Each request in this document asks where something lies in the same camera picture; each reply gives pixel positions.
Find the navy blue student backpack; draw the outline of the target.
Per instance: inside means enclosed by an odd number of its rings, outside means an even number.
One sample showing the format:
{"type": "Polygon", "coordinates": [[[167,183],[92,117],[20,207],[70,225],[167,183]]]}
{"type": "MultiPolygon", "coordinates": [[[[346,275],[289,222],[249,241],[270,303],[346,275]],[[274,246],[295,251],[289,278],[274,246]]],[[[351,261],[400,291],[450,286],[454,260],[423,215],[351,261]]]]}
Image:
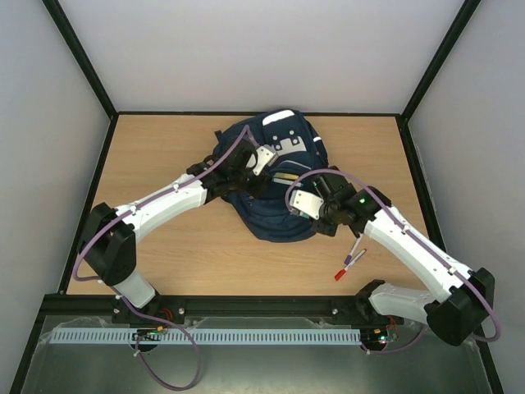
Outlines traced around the navy blue student backpack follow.
{"type": "Polygon", "coordinates": [[[265,168],[271,181],[259,197],[246,191],[231,191],[222,199],[235,209],[244,225],[259,240],[287,243],[314,236],[307,218],[288,211],[285,192],[305,172],[328,167],[322,137],[303,113],[295,109],[280,109],[237,122],[216,134],[217,145],[212,154],[221,157],[245,126],[249,127],[257,144],[268,145],[276,151],[276,161],[265,168]]]}

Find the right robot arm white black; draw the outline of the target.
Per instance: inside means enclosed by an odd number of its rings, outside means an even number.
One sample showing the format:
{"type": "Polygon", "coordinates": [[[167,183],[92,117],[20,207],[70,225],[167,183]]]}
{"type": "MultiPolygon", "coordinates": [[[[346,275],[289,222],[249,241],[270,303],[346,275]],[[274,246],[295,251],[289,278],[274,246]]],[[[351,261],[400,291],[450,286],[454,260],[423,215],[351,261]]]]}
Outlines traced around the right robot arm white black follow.
{"type": "Polygon", "coordinates": [[[369,283],[358,301],[369,321],[382,315],[427,325],[452,346],[461,345],[488,318],[494,303],[495,278],[485,268],[472,270],[451,258],[414,228],[379,190],[356,190],[341,172],[329,169],[313,178],[321,201],[315,223],[332,236],[339,225],[387,248],[425,285],[418,291],[386,282],[369,283]]]}

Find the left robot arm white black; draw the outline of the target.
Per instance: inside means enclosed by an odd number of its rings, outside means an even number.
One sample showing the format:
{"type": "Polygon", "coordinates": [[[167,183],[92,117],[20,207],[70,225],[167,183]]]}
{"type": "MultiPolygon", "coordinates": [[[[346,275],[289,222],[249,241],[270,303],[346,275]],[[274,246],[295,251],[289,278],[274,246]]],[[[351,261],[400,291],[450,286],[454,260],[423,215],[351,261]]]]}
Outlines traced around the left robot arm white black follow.
{"type": "Polygon", "coordinates": [[[78,262],[86,262],[95,280],[111,287],[136,309],[158,295],[139,271],[137,245],[149,233],[180,214],[231,191],[260,194],[269,181],[267,168],[276,160],[269,145],[238,138],[223,155],[209,155],[176,180],[134,202],[92,208],[77,245],[78,262]]]}

